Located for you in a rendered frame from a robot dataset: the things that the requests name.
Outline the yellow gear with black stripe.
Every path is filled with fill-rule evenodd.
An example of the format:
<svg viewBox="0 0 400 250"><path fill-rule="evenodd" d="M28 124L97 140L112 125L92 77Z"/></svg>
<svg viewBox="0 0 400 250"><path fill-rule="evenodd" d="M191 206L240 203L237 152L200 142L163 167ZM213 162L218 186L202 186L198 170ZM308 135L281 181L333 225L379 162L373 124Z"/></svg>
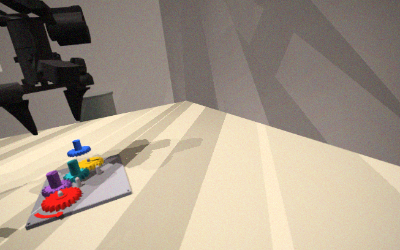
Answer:
<svg viewBox="0 0 400 250"><path fill-rule="evenodd" d="M101 166L104 162L102 157L93 157L93 158L89 158L89 159L90 159L90 162L87 162L87 159L82 160L81 162L78 162L80 169L87 168L90 171L91 169L94 169L96 165Z"/></svg>

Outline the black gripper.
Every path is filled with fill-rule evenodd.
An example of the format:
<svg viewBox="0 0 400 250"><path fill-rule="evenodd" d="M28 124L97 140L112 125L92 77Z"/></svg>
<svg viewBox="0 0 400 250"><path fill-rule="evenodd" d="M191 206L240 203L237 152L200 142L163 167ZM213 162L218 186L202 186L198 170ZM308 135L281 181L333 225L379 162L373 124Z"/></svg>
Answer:
<svg viewBox="0 0 400 250"><path fill-rule="evenodd" d="M0 107L11 113L19 122L27 128L32 135L38 135L35 122L29 111L29 100L23 100L24 94L47 91L51 89L64 88L66 100L76 121L81 119L81 106L85 92L90 89L87 86L94 85L92 76L87 73L80 76L79 83L66 83L65 85L48 84L49 80L34 81L32 75L32 59L34 53L41 53L44 59L53 59L50 47L22 48L15 50L13 59L20 63L21 71L25 79L19 82L0 85ZM35 86L40 82L41 86Z"/></svg>

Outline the red gear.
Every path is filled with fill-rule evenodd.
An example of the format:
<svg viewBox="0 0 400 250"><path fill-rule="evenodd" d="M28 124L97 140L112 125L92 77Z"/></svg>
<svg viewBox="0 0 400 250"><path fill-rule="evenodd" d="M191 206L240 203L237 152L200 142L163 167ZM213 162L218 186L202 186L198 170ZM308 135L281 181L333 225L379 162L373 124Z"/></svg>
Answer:
<svg viewBox="0 0 400 250"><path fill-rule="evenodd" d="M76 187L65 188L64 190L60 189L63 192L62 196L58 196L58 192L56 191L54 194L50 194L49 197L46 197L46 200L43 200L41 204L43 211L59 211L60 209L64 209L66 206L70 207L71 203L75 203L76 200L79 200L81 197L81 190Z"/></svg>

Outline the blue gear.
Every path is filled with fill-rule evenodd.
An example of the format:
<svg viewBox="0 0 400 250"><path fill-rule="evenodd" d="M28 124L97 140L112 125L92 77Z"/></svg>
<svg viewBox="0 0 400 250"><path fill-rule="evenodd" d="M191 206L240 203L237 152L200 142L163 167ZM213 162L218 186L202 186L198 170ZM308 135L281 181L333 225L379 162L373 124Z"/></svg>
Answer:
<svg viewBox="0 0 400 250"><path fill-rule="evenodd" d="M87 154L91 148L89 146L81 146L80 140L72 141L74 149L67 152L68 156L81 156Z"/></svg>

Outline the teal gear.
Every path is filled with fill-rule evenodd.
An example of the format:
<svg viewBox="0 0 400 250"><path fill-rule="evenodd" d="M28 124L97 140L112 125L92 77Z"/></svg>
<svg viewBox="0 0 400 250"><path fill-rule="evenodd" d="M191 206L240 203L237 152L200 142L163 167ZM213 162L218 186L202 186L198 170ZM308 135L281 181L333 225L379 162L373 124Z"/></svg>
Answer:
<svg viewBox="0 0 400 250"><path fill-rule="evenodd" d="M69 174L66 174L63 179L64 180L71 180L71 182L75 183L75 178L79 177L79 179L85 179L85 177L89 176L90 171L87 168L81 168L78 164L77 159L72 159L67 162L69 167Z"/></svg>

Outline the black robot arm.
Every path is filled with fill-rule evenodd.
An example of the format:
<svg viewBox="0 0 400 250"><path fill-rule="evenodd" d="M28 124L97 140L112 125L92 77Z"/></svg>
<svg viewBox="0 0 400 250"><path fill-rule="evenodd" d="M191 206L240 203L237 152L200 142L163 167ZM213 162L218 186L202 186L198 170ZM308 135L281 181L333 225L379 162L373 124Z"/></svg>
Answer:
<svg viewBox="0 0 400 250"><path fill-rule="evenodd" d="M49 8L41 0L0 0L0 3L19 12L6 14L0 10L0 26L7 27L14 50L50 47L47 32L50 40L57 41L60 46L91 44L88 25L79 5ZM30 13L40 17L27 16ZM56 85L65 85L79 83L80 76L87 74L83 58L63 61L57 53L52 56L53 59L44 59L41 53L33 54L34 81L46 79Z"/></svg>

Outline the purple gear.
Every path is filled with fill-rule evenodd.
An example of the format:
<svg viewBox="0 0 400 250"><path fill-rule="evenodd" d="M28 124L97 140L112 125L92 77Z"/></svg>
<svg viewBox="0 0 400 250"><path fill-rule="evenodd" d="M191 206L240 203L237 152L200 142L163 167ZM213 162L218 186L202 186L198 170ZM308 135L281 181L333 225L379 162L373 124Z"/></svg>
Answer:
<svg viewBox="0 0 400 250"><path fill-rule="evenodd" d="M65 188L72 187L71 180L60 180L58 171L54 170L46 174L47 180L49 182L48 186L45 186L42 189L42 195L46 198L49 197L50 194L54 194L56 191L60 191L60 189L64 190Z"/></svg>

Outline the red curved arrow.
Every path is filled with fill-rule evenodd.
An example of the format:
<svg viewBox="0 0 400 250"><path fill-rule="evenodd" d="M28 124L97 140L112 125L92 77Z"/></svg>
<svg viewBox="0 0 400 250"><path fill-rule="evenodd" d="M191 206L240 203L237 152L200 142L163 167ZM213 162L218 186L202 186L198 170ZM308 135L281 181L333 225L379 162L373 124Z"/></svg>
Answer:
<svg viewBox="0 0 400 250"><path fill-rule="evenodd" d="M35 214L35 216L36 216L37 218L41 218L41 219L43 219L43 218L52 218L52 217L55 217L55 216L59 217L59 216L61 216L61 215L63 215L63 212L59 212L59 213L51 214L51 215L41 215L41 214L39 214L39 213Z"/></svg>

